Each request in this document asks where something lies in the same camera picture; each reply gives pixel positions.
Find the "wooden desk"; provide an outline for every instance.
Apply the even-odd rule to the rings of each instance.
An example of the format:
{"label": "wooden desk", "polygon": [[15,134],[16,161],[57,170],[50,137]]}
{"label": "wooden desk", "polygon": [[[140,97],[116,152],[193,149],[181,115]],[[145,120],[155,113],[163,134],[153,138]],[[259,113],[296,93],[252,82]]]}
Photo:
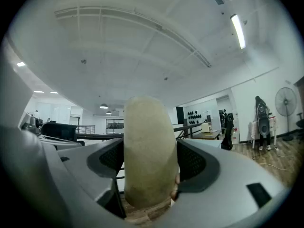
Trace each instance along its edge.
{"label": "wooden desk", "polygon": [[221,130],[217,130],[216,132],[212,133],[199,133],[196,135],[193,135],[192,139],[219,139],[219,134]]}

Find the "black chair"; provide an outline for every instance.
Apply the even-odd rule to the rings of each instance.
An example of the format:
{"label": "black chair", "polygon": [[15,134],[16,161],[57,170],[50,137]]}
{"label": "black chair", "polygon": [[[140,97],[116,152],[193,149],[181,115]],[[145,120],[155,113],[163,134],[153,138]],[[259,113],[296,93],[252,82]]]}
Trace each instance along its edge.
{"label": "black chair", "polygon": [[232,133],[232,121],[227,121],[227,128],[225,133],[225,138],[223,139],[221,148],[224,150],[231,150],[233,147],[232,141],[231,141],[231,133]]}
{"label": "black chair", "polygon": [[44,123],[40,132],[46,136],[76,142],[76,128],[77,126],[69,124]]}

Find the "white cable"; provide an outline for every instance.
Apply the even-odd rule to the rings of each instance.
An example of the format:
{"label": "white cable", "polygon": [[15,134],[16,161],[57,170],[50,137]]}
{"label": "white cable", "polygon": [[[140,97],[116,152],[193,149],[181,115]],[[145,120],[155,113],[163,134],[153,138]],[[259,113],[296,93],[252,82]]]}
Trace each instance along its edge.
{"label": "white cable", "polygon": [[277,156],[280,156],[280,157],[293,157],[294,158],[293,155],[277,155]]}
{"label": "white cable", "polygon": [[[271,165],[271,164],[259,163],[259,165]],[[271,165],[271,166],[273,166],[273,167],[275,167],[275,168],[277,168],[277,169],[279,169],[279,170],[288,170],[288,169],[289,169],[289,168],[287,168],[287,169],[278,168],[278,167],[276,167],[276,166],[274,166],[274,165]]]}

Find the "white table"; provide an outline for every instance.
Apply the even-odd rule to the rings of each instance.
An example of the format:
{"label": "white table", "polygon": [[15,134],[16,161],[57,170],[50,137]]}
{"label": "white table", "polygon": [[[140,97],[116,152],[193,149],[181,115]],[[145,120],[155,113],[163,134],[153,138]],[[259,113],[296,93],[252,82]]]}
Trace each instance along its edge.
{"label": "white table", "polygon": [[[270,123],[270,132],[274,133],[274,145],[276,145],[276,129],[277,129],[277,120],[275,116],[272,116],[269,118],[269,123]],[[251,143],[252,143],[252,148],[255,148],[255,139],[260,138],[260,132],[258,129],[258,124],[257,121],[250,122],[249,123],[249,130],[251,132]]]}

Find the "wooden floor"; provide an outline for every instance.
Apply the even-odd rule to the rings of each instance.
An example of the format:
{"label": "wooden floor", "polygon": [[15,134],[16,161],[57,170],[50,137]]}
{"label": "wooden floor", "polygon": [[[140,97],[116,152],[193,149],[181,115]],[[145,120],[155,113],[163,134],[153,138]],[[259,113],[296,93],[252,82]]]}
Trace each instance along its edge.
{"label": "wooden floor", "polygon": [[124,198],[124,195],[121,194],[121,200],[123,204],[123,208],[126,212],[127,218],[126,221],[139,225],[140,227],[148,227],[153,221],[155,221],[158,217],[163,215],[169,208],[171,204],[171,198],[168,197],[164,202],[155,205],[150,208],[145,209],[137,209],[131,206]]}
{"label": "wooden floor", "polygon": [[254,157],[257,159],[256,162],[258,164],[274,175],[286,187],[291,187],[303,163],[304,143],[302,142],[299,144],[299,141],[296,139],[285,142],[282,138],[278,138],[276,146],[279,149],[278,151],[274,149],[273,140],[271,142],[272,150],[270,151],[267,151],[265,148],[263,151],[259,151],[259,144],[257,142],[255,149],[252,149],[251,143],[234,144],[231,151],[240,153],[251,159]]}
{"label": "wooden floor", "polygon": [[[255,149],[252,149],[252,144],[244,143],[233,145],[231,151],[242,154],[250,159],[255,157],[255,159],[257,159],[257,163],[274,175],[286,187],[291,187],[302,166],[304,159],[304,143],[299,144],[298,140],[296,139],[285,142],[282,140],[282,138],[278,138],[276,146],[278,147],[279,151],[276,151],[273,143],[271,143],[272,150],[267,151],[264,148],[264,150],[260,152],[258,150],[258,143],[256,143]],[[292,157],[280,157],[278,155],[291,155]],[[270,165],[264,165],[264,163],[274,165],[282,170]],[[171,199],[168,197],[168,199],[163,203],[151,208],[136,209],[124,199],[123,194],[121,195],[121,199],[123,208],[127,215],[125,220],[140,227],[150,226],[157,218],[159,218],[170,208],[171,203]]]}

